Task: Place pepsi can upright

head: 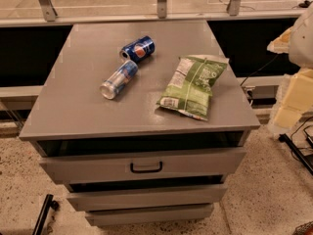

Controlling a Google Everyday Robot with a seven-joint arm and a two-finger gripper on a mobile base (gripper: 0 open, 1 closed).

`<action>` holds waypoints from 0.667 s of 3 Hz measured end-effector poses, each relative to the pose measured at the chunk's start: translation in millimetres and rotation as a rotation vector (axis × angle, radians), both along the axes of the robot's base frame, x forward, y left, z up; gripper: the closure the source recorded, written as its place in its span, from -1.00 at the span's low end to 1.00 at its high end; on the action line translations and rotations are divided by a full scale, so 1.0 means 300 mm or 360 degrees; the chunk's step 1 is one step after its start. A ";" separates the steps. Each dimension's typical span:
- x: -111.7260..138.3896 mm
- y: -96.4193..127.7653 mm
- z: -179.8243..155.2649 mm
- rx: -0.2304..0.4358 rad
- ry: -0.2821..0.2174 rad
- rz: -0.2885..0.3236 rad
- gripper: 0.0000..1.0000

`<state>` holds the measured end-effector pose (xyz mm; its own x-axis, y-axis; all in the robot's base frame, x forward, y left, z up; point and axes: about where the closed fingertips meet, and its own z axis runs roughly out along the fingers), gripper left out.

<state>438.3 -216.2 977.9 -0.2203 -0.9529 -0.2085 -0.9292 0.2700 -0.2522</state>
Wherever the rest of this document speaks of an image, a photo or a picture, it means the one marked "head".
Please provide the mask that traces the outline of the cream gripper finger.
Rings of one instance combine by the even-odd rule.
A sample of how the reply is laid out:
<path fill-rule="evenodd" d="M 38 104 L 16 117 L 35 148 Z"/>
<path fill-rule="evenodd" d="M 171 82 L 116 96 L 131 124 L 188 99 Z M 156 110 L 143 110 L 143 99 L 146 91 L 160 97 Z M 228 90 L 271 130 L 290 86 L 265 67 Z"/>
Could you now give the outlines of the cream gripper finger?
<path fill-rule="evenodd" d="M 290 37 L 291 27 L 286 29 L 280 36 L 271 41 L 267 46 L 267 50 L 276 54 L 287 54 L 290 49 Z"/>
<path fill-rule="evenodd" d="M 313 106 L 313 70 L 285 74 L 279 85 L 271 113 L 272 130 L 290 130 Z"/>

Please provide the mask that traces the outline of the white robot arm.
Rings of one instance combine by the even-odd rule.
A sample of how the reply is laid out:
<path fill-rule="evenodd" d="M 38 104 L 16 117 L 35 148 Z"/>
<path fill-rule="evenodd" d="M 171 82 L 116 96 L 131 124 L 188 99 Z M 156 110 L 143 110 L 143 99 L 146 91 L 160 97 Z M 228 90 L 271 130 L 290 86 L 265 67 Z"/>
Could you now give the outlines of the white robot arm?
<path fill-rule="evenodd" d="M 267 50 L 288 54 L 290 62 L 300 67 L 295 74 L 284 75 L 270 114 L 269 130 L 283 134 L 291 130 L 313 106 L 313 5 L 293 26 L 271 41 Z"/>

